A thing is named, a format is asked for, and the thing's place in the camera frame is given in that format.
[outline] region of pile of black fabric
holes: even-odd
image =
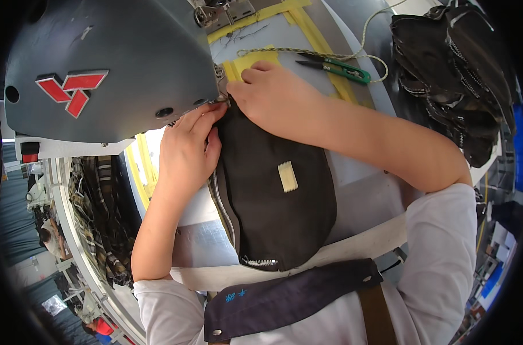
[[[122,203],[115,176],[120,176],[116,156],[74,157],[69,182],[70,202],[74,207],[81,244],[94,264],[96,275],[113,283],[131,286],[133,234]]]
[[[432,129],[462,148],[471,166],[481,167],[501,122],[516,131],[516,78],[500,34],[465,0],[423,16],[392,16],[390,29],[400,85],[423,101]]]

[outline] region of apron strap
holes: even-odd
[[[380,284],[357,291],[368,345],[397,345],[390,312]]]

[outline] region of cord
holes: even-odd
[[[321,52],[318,52],[318,51],[307,50],[307,49],[298,49],[298,48],[253,48],[253,49],[240,49],[240,50],[237,51],[237,55],[242,57],[242,56],[244,56],[246,54],[249,54],[251,52],[258,52],[258,51],[289,51],[289,52],[296,52],[296,53],[307,53],[307,54],[322,56],[324,58],[332,58],[332,59],[336,59],[336,60],[340,60],[340,61],[346,61],[346,60],[357,59],[357,58],[371,58],[371,59],[375,59],[375,60],[379,61],[384,66],[384,69],[386,71],[384,73],[384,76],[381,79],[371,80],[370,83],[381,82],[384,79],[386,79],[386,77],[388,76],[388,65],[381,58],[379,58],[378,56],[374,56],[374,55],[358,55],[358,54],[361,53],[361,51],[363,50],[363,46],[365,45],[365,34],[367,33],[367,26],[369,25],[369,22],[371,21],[371,19],[374,18],[377,14],[381,13],[382,11],[385,11],[385,10],[390,9],[392,7],[396,7],[399,4],[403,4],[406,1],[407,0],[402,0],[399,3],[397,3],[397,4],[390,5],[388,7],[385,7],[383,9],[380,9],[380,10],[376,11],[375,13],[373,13],[367,19],[367,21],[365,21],[365,25],[363,26],[362,46],[359,48],[358,51],[356,51],[355,53],[353,53],[351,55],[334,54],[334,53],[321,53]]]

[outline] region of navy apron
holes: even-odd
[[[204,341],[229,344],[232,338],[291,325],[356,291],[369,345],[396,344],[381,282],[375,262],[361,259],[315,267],[289,277],[229,286],[206,305]]]

